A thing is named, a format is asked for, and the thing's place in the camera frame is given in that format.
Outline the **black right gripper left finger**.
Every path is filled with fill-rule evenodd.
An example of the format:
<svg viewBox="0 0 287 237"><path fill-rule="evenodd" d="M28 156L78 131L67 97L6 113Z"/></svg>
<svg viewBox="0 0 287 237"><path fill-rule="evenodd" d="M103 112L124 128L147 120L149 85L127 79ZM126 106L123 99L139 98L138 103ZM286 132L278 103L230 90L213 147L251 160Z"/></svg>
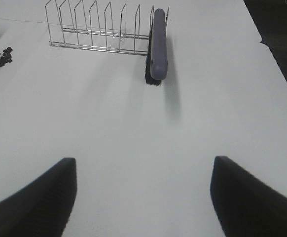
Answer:
<svg viewBox="0 0 287 237"><path fill-rule="evenodd" d="M63 158L0 202L0 237L60 237L76 193L76 160Z"/></svg>

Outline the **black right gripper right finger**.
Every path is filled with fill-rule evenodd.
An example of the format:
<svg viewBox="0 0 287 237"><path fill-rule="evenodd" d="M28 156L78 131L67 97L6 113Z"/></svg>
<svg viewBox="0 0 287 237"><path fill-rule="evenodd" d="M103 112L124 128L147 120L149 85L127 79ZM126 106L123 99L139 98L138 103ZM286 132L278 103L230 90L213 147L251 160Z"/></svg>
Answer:
<svg viewBox="0 0 287 237"><path fill-rule="evenodd" d="M227 237L287 237L287 197L228 157L215 157L211 200Z"/></svg>

